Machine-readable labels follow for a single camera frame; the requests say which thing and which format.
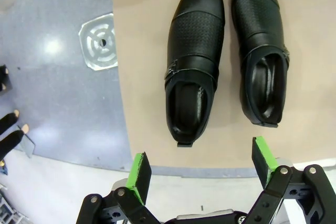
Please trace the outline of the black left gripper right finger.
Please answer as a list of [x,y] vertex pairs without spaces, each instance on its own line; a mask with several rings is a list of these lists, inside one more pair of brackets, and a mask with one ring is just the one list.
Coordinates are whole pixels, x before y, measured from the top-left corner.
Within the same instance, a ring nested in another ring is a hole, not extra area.
[[285,199],[297,202],[306,223],[335,223],[335,191],[320,165],[279,165],[261,136],[253,138],[251,157],[263,191],[246,223],[271,223]]

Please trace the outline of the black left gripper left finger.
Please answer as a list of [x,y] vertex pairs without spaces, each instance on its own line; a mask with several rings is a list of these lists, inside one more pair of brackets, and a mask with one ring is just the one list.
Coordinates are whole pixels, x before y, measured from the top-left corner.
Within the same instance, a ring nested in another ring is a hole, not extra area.
[[146,153],[136,154],[128,178],[118,181],[116,189],[83,199],[76,223],[159,223],[145,206],[151,175]]

